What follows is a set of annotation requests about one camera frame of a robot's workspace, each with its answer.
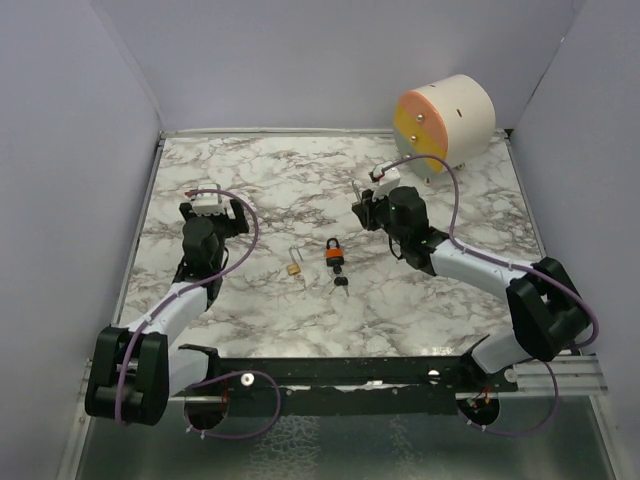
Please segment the brass long-shackle padlock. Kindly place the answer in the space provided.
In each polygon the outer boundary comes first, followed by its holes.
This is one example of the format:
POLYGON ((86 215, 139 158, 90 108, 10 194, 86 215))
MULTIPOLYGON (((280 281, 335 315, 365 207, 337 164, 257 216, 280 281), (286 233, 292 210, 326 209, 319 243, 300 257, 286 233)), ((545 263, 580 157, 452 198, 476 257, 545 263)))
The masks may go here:
POLYGON ((358 205, 361 205, 361 203, 362 203, 362 197, 361 197, 361 194, 360 194, 359 188, 357 187, 357 185, 356 185, 356 183, 355 183, 355 181, 354 181, 354 180, 351 180, 351 187, 352 187, 352 190, 353 190, 354 195, 355 195, 355 197, 356 197, 356 202, 357 202, 357 204, 358 204, 358 205))

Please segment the black keys of orange padlock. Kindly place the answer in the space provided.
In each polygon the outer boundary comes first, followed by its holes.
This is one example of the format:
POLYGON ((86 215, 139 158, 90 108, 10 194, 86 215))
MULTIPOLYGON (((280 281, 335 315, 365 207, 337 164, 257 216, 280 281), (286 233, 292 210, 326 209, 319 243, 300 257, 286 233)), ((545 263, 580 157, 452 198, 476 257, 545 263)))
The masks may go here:
POLYGON ((343 291, 347 297, 350 296, 349 279, 343 274, 336 275, 333 279, 333 286, 330 289, 330 294, 333 294, 336 291, 343 291))

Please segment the orange black padlock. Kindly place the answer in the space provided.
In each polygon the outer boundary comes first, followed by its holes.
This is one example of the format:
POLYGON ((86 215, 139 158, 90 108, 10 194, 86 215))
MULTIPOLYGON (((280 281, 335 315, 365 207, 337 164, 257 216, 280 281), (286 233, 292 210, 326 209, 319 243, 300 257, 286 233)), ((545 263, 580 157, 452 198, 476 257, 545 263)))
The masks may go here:
POLYGON ((326 241, 325 262, 334 274, 340 275, 342 273, 345 259, 340 243, 335 237, 329 238, 326 241))

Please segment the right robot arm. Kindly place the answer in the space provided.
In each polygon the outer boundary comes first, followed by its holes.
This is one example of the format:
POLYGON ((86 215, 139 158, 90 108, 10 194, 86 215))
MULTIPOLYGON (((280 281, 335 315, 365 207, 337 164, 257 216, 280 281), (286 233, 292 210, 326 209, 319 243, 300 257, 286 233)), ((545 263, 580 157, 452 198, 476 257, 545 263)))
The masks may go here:
POLYGON ((383 231, 393 255, 411 268, 461 281, 507 304, 510 328, 482 338, 461 357, 459 378, 469 390, 483 390, 496 372, 513 364, 549 362, 595 328, 559 261, 513 263, 471 249, 430 225, 426 204, 413 187, 396 187, 384 197, 365 190, 351 210, 365 230, 383 231))

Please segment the round pastel drawer cabinet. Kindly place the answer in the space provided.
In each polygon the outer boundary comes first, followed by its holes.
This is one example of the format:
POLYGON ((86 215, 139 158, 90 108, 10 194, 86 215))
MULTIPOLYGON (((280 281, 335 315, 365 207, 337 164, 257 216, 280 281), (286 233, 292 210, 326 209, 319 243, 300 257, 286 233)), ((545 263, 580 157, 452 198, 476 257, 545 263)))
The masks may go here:
POLYGON ((495 127, 488 93, 462 74, 403 93, 393 114, 397 150, 403 157, 419 157, 409 167, 425 182, 444 171, 433 155, 450 167, 462 165, 488 148, 495 127))

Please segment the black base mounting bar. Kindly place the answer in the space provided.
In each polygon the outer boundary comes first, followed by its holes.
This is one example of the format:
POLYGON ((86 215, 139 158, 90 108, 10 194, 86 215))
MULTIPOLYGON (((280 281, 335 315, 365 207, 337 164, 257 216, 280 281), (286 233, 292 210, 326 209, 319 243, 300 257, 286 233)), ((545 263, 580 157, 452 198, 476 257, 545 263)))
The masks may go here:
POLYGON ((512 393, 504 370, 486 374, 469 355, 404 357, 226 357, 202 348, 206 373, 182 393, 225 400, 234 416, 454 415, 458 398, 512 393))

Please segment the aluminium frame rail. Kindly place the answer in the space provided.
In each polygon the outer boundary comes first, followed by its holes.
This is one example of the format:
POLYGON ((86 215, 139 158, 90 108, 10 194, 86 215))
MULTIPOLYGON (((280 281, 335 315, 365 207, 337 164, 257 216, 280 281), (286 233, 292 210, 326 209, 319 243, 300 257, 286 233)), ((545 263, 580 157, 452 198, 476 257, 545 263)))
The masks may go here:
POLYGON ((552 396, 554 382, 560 396, 605 395, 608 386, 595 355, 560 355, 549 363, 540 361, 515 365, 518 392, 527 396, 552 396))

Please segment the small brass padlock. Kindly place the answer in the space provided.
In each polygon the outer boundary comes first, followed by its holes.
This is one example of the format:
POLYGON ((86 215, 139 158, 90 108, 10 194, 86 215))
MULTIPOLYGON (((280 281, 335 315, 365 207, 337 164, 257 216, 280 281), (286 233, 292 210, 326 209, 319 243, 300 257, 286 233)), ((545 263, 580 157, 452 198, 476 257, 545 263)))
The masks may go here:
POLYGON ((287 273, 289 276, 296 276, 301 273, 300 262, 303 260, 303 257, 297 246, 291 246, 288 252, 291 262, 286 267, 287 273))

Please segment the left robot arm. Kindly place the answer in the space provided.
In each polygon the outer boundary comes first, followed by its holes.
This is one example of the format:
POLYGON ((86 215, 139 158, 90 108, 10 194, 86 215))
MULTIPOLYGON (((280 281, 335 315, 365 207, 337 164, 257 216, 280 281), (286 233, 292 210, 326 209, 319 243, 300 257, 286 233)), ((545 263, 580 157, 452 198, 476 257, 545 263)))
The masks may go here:
POLYGON ((121 425, 155 425, 174 395, 192 387, 206 395, 220 385, 215 350, 175 343, 216 301, 230 264, 226 243, 259 234, 258 218, 239 196, 220 189, 187 192, 182 257, 167 293, 128 326, 107 326, 97 336, 84 408, 121 425))

